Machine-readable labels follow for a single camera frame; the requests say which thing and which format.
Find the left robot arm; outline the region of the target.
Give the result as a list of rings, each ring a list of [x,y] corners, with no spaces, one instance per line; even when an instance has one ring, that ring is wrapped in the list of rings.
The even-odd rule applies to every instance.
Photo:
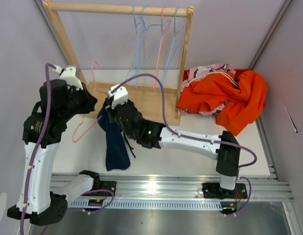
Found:
[[[38,101],[23,124],[25,170],[22,191],[7,216],[28,219],[31,224],[45,226],[58,223],[68,204],[85,194],[95,196],[101,190],[98,173],[83,170],[61,189],[51,191],[50,181],[56,152],[67,122],[76,114],[94,111],[97,99],[84,83],[81,87],[65,80],[45,82],[39,89]]]

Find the blue hanger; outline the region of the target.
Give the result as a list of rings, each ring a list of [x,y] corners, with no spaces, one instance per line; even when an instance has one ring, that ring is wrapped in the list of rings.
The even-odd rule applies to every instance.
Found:
[[[134,17],[134,24],[135,24],[135,33],[136,33],[136,49],[135,49],[135,56],[134,56],[134,65],[135,65],[135,72],[134,75],[139,74],[142,66],[146,63],[148,56],[144,55],[143,52],[143,41],[148,31],[145,21],[143,18],[144,10],[146,9],[147,5],[142,8],[140,18],[137,21],[135,15],[135,6],[133,7],[133,17]]]
[[[142,66],[145,64],[149,56],[151,55],[151,52],[155,49],[156,46],[159,46],[158,55],[157,55],[157,62],[156,62],[156,70],[155,70],[155,76],[158,76],[159,74],[159,65],[160,65],[160,56],[162,54],[162,46],[163,41],[166,32],[169,30],[171,25],[171,20],[164,21],[164,10],[166,7],[162,7],[161,10],[161,22],[150,24],[149,26],[146,26],[145,20],[143,18],[144,10],[147,8],[147,5],[142,8],[140,19],[137,20],[136,14],[135,14],[135,6],[132,7],[132,13],[133,13],[133,20],[134,20],[134,27],[135,27],[135,36],[136,36],[136,46],[135,46],[135,55],[131,64],[131,68],[128,70],[125,79],[127,79],[132,71],[135,71],[134,75],[138,74],[142,68]],[[161,31],[160,38],[154,43],[148,54],[144,57],[143,61],[141,61],[141,50],[142,50],[142,42],[148,32],[148,30],[151,27],[159,27]]]
[[[168,57],[167,57],[167,61],[166,61],[166,64],[165,64],[165,68],[164,68],[164,71],[163,71],[163,74],[162,74],[162,78],[161,78],[161,83],[162,85],[164,84],[164,81],[166,79],[166,75],[168,73],[168,69],[169,69],[169,66],[171,64],[171,61],[176,53],[176,50],[177,49],[173,49],[174,46],[175,46],[175,43],[176,43],[176,39],[177,39],[177,36],[180,34],[180,31],[182,31],[184,29],[184,25],[181,26],[179,29],[177,29],[177,24],[176,24],[176,18],[177,18],[177,13],[178,13],[178,10],[180,8],[177,7],[175,9],[175,13],[174,13],[174,20],[173,20],[173,38],[172,38],[172,42],[171,42],[171,46],[170,46],[170,51],[169,51],[169,54],[168,54]]]

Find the navy blue shorts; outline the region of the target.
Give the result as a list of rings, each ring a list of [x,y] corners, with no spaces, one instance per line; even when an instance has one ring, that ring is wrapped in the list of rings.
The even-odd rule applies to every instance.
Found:
[[[108,98],[105,99],[102,108],[97,115],[97,123],[105,132],[106,140],[106,157],[105,166],[107,171],[111,170],[127,170],[130,165],[130,158],[127,152],[126,145],[130,148],[133,156],[133,148],[129,145],[127,139],[124,139],[121,128],[116,123],[110,123],[108,111]]]

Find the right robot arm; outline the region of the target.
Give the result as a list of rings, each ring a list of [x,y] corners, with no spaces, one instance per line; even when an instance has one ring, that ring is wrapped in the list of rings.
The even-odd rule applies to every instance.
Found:
[[[220,182],[203,184],[205,198],[222,200],[235,194],[244,199],[247,197],[246,187],[237,182],[240,148],[231,132],[223,131],[221,135],[212,136],[178,132],[163,123],[144,119],[129,101],[113,104],[112,99],[107,98],[104,106],[110,122],[116,123],[127,138],[144,148],[179,149],[215,160]]]

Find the pink shark print shorts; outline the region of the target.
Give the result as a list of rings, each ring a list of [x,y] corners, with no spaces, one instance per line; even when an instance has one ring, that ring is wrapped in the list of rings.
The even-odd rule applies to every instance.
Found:
[[[182,91],[184,88],[188,87],[192,82],[197,80],[202,80],[205,77],[220,73],[226,77],[235,88],[238,88],[238,82],[235,75],[235,70],[227,63],[225,64],[212,64],[209,66],[198,66],[191,68],[187,72],[187,77],[184,75],[182,82]]]

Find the orange shorts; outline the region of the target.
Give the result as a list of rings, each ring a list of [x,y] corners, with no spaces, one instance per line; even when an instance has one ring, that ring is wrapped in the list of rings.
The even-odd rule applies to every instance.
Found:
[[[260,116],[267,94],[266,81],[252,70],[240,74],[237,83],[235,87],[220,73],[208,75],[185,87],[176,107],[202,113],[213,111],[224,104],[224,108],[216,115],[216,124],[237,136]]]

